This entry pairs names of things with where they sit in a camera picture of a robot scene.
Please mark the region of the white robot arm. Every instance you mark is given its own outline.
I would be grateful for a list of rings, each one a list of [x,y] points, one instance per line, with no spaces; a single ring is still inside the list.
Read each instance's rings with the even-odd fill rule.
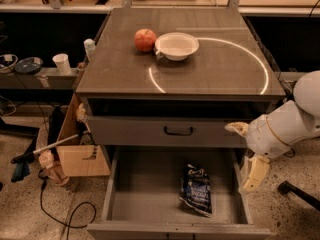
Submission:
[[[244,192],[255,191],[270,168],[270,160],[287,153],[293,145],[320,136],[320,71],[303,75],[289,100],[269,114],[250,123],[232,122],[225,126],[246,141],[254,152],[251,169],[241,185]]]

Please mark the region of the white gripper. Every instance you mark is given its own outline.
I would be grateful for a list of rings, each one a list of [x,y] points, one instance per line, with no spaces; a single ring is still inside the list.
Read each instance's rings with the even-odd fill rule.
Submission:
[[[250,124],[245,122],[228,123],[225,125],[225,129],[229,132],[237,133],[241,137],[245,137],[247,147],[258,154],[244,159],[241,169],[243,177],[240,187],[242,192],[249,193],[256,191],[269,171],[269,159],[275,159],[288,152],[290,147],[280,141],[272,132],[266,115],[261,115]]]

